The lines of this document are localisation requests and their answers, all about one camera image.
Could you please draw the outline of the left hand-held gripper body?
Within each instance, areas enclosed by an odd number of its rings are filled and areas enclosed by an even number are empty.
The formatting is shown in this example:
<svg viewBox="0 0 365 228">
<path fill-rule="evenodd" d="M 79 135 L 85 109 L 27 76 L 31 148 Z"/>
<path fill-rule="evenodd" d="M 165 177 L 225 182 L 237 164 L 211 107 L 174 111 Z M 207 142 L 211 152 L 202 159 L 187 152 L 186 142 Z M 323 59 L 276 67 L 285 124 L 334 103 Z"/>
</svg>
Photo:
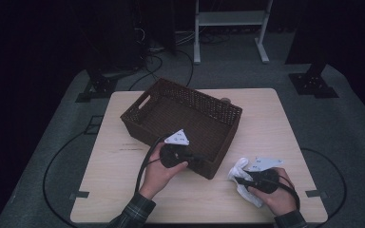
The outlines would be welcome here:
<svg viewBox="0 0 365 228">
<path fill-rule="evenodd" d="M 164 146 L 160 151 L 160 158 L 163 166 L 171 168 L 189 160 L 190 154 L 187 150 L 189 140 L 183 129 L 167 136 L 163 142 Z"/>
</svg>

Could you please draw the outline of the white cloth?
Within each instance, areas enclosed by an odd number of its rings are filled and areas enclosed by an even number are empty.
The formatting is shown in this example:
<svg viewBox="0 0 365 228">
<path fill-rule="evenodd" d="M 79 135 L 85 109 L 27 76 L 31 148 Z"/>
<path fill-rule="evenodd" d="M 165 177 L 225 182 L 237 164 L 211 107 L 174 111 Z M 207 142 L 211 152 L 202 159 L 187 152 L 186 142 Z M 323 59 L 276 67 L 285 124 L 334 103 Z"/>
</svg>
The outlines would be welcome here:
<svg viewBox="0 0 365 228">
<path fill-rule="evenodd" d="M 251 181 L 253 178 L 247 174 L 244 168 L 248 165 L 249 161 L 246 158 L 240 158 L 236 161 L 234 166 L 230 169 L 227 175 L 229 181 L 233 181 L 237 185 L 238 193 L 248 202 L 254 204 L 260 208 L 263 205 L 263 201 L 249 192 L 243 184 L 239 184 L 237 178 L 243 178 L 245 181 Z"/>
</svg>

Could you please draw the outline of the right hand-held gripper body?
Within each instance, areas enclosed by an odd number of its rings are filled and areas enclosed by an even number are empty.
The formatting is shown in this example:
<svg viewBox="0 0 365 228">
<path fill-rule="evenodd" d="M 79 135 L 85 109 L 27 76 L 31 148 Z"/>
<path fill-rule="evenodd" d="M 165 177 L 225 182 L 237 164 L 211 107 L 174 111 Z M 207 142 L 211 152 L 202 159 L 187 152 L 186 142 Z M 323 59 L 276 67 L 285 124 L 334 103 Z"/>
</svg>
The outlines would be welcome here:
<svg viewBox="0 0 365 228">
<path fill-rule="evenodd" d="M 271 158 L 259 158 L 246 169 L 252 178 L 253 187 L 266 194 L 272 194 L 278 189 L 279 173 L 276 166 L 283 164 L 283 160 Z"/>
</svg>

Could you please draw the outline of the brown woven basket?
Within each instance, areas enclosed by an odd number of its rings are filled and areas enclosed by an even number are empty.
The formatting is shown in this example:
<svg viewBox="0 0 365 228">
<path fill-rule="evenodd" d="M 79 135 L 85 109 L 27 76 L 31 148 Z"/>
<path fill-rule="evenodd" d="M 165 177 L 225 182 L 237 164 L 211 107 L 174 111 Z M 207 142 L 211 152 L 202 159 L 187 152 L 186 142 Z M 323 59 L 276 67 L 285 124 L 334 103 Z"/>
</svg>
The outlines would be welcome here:
<svg viewBox="0 0 365 228">
<path fill-rule="evenodd" d="M 166 79 L 158 80 L 121 116 L 130 136 L 151 145 L 158 138 L 183 130 L 188 151 L 200 158 L 189 163 L 211 180 L 233 141 L 242 109 L 198 90 Z"/>
</svg>

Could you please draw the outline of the black stand base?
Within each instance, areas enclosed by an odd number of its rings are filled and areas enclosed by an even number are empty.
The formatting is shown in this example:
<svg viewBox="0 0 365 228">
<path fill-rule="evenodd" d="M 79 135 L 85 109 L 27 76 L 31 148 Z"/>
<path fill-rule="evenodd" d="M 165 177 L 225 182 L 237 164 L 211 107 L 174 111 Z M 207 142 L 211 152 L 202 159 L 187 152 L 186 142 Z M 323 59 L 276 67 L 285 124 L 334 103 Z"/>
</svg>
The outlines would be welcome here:
<svg viewBox="0 0 365 228">
<path fill-rule="evenodd" d="M 89 80 L 85 90 L 78 95 L 76 103 L 88 103 L 93 99 L 109 98 L 115 91 L 117 80 L 104 76 L 98 69 L 88 68 L 86 73 Z"/>
<path fill-rule="evenodd" d="M 317 99 L 338 97 L 335 90 L 328 86 L 321 76 L 325 67 L 325 63 L 312 63 L 305 73 L 289 75 L 298 95 L 313 95 Z"/>
</svg>

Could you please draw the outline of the white metal stand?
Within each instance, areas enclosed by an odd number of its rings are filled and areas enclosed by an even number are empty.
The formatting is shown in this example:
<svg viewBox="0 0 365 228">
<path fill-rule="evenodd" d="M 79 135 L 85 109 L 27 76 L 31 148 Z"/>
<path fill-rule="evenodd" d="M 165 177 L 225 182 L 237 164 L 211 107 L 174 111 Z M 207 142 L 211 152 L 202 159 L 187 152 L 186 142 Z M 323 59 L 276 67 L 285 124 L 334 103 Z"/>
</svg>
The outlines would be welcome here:
<svg viewBox="0 0 365 228">
<path fill-rule="evenodd" d="M 267 0 L 266 8 L 262 10 L 247 11 L 200 11 L 200 0 L 196 0 L 195 27 L 194 27 L 194 63 L 201 62 L 200 28 L 205 27 L 230 27 L 230 26 L 260 26 L 259 36 L 255 44 L 259 57 L 264 64 L 270 62 L 263 46 L 263 39 L 269 22 L 269 17 L 274 0 Z"/>
</svg>

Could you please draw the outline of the person's right hand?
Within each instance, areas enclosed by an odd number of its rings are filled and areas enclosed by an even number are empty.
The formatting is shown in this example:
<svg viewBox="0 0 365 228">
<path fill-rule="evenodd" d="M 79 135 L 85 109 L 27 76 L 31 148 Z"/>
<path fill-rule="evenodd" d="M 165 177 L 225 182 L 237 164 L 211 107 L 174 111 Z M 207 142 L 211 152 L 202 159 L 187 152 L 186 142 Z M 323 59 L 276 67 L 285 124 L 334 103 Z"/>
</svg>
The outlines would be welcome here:
<svg viewBox="0 0 365 228">
<path fill-rule="evenodd" d="M 279 174 L 279 182 L 286 187 L 294 190 L 286 171 L 283 168 L 273 168 Z M 297 201 L 294 196 L 283 188 L 278 188 L 272 194 L 266 194 L 259 189 L 249 186 L 248 191 L 260 198 L 275 216 L 282 216 L 298 209 Z"/>
</svg>

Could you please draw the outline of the grey tape strip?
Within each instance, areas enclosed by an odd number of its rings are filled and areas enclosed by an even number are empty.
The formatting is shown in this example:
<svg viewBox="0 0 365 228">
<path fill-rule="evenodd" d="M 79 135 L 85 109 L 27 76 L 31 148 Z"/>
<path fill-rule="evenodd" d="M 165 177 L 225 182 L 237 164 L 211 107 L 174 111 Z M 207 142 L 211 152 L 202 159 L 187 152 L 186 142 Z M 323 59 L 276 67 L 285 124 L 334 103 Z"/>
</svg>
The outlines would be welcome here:
<svg viewBox="0 0 365 228">
<path fill-rule="evenodd" d="M 89 196 L 89 192 L 87 191 L 78 191 L 76 193 L 71 193 L 69 196 L 70 200 L 76 200 L 77 198 L 87 199 Z"/>
<path fill-rule="evenodd" d="M 308 190 L 308 191 L 306 191 L 306 196 L 308 198 L 320 197 L 321 199 L 325 199 L 327 197 L 327 194 L 325 192 L 319 191 L 319 190 Z"/>
</svg>

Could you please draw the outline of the person's left hand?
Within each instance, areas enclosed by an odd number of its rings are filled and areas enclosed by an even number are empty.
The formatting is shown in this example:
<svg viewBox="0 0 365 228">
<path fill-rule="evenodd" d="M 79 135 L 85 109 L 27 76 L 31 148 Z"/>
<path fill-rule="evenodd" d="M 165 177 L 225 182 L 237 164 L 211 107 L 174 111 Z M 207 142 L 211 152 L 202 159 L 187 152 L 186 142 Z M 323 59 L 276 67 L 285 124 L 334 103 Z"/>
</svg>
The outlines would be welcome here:
<svg viewBox="0 0 365 228">
<path fill-rule="evenodd" d="M 144 182 L 139 189 L 139 193 L 148 200 L 152 200 L 167 186 L 171 179 L 188 165 L 188 162 L 184 161 L 171 168 L 163 166 L 160 159 L 160 151 L 163 146 L 163 142 L 156 145 L 149 157 L 148 165 L 145 167 Z"/>
</svg>

